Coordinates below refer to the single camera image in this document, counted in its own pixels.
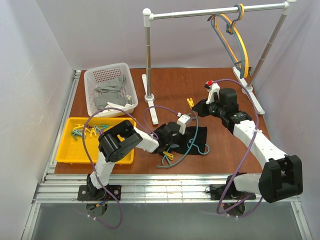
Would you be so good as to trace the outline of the teal plastic hanger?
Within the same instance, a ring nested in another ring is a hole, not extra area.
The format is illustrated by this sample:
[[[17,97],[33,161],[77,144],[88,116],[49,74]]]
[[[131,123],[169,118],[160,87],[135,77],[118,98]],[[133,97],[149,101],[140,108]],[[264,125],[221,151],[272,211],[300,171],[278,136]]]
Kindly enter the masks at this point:
[[[199,125],[199,118],[194,111],[188,113],[191,120],[195,120],[195,126],[186,128],[186,138],[182,139],[182,143],[171,144],[165,150],[169,153],[178,153],[182,156],[178,160],[169,160],[162,154],[161,164],[157,165],[157,169],[169,169],[179,164],[185,157],[205,156],[210,152],[207,144],[208,128]]]

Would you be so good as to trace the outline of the black underwear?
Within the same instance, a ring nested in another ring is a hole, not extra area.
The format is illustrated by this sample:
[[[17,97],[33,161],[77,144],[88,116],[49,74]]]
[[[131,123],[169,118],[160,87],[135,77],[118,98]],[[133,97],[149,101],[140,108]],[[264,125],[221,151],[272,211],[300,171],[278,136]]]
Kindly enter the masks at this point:
[[[154,133],[158,136],[159,147],[155,153],[163,154],[164,151],[175,152],[184,155],[189,147],[191,149],[188,155],[200,155],[204,153],[207,143],[208,128],[189,126],[184,134],[180,133],[180,125],[175,122],[169,122],[158,127]]]

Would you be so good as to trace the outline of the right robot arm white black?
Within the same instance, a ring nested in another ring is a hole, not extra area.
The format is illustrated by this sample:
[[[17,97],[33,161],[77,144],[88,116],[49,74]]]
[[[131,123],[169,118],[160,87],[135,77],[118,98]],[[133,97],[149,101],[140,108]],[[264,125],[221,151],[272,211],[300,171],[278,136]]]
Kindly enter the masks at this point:
[[[239,110],[234,89],[220,88],[216,83],[205,87],[208,97],[193,106],[192,110],[200,117],[219,118],[222,125],[248,147],[262,168],[261,174],[236,172],[235,176],[230,176],[226,183],[227,193],[258,194],[268,203],[302,194],[301,159],[277,148],[256,127],[252,118]]]

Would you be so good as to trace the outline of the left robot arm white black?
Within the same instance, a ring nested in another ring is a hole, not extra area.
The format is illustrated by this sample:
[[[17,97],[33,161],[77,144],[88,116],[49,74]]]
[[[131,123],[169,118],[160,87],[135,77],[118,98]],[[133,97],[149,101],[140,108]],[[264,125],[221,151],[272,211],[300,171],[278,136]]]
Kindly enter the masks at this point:
[[[111,172],[115,163],[122,160],[135,148],[151,154],[162,154],[169,146],[177,144],[181,126],[175,122],[163,124],[155,130],[158,136],[150,136],[139,130],[129,120],[124,120],[104,132],[98,138],[99,157],[93,172],[88,175],[86,188],[93,200],[103,197],[104,187],[109,183]]]

